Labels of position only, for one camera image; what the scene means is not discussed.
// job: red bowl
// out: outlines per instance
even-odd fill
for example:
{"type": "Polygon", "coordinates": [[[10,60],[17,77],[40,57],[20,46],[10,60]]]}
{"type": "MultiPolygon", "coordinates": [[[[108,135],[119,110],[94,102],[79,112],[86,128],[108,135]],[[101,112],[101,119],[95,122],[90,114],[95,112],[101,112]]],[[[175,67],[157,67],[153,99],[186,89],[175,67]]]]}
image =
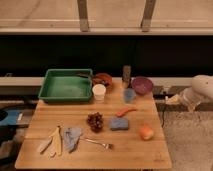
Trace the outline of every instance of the red bowl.
{"type": "Polygon", "coordinates": [[[153,83],[150,79],[142,76],[135,77],[131,82],[132,88],[136,93],[145,95],[153,90],[153,83]]]}

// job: blue sponge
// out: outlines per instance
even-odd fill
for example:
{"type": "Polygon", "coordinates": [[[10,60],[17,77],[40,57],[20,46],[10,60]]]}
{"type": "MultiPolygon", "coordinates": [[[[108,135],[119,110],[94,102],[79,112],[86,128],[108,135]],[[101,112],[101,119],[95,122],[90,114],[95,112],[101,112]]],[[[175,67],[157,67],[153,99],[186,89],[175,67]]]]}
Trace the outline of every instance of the blue sponge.
{"type": "Polygon", "coordinates": [[[126,118],[114,117],[110,120],[109,127],[112,131],[128,130],[129,122],[126,118]]]}

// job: white cup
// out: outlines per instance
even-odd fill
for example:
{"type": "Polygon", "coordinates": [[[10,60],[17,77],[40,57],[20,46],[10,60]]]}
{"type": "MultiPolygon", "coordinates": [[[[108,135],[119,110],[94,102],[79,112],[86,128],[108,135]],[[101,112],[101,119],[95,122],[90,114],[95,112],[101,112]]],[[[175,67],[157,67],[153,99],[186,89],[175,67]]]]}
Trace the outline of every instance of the white cup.
{"type": "Polygon", "coordinates": [[[104,97],[106,94],[106,87],[103,84],[96,84],[92,88],[92,92],[95,100],[98,102],[104,101],[104,97]]]}

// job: green tray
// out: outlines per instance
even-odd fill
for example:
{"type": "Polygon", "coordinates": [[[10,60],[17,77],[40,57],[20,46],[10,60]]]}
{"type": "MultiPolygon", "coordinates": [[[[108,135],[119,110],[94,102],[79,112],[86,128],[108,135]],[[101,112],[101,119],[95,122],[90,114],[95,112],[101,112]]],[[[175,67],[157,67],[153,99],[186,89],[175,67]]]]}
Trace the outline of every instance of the green tray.
{"type": "Polygon", "coordinates": [[[92,97],[92,81],[77,76],[92,75],[91,69],[49,69],[46,72],[39,99],[45,102],[87,102],[92,97]]]}

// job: fork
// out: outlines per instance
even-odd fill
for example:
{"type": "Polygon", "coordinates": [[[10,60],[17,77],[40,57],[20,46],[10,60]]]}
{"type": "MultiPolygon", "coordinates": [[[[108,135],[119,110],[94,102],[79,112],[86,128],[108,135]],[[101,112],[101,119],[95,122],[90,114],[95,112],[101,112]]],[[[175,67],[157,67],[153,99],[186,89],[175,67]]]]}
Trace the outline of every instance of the fork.
{"type": "Polygon", "coordinates": [[[113,148],[113,144],[109,144],[109,143],[101,143],[99,141],[95,141],[89,138],[83,138],[83,140],[94,143],[94,144],[99,144],[102,145],[105,149],[112,149],[113,148]]]}

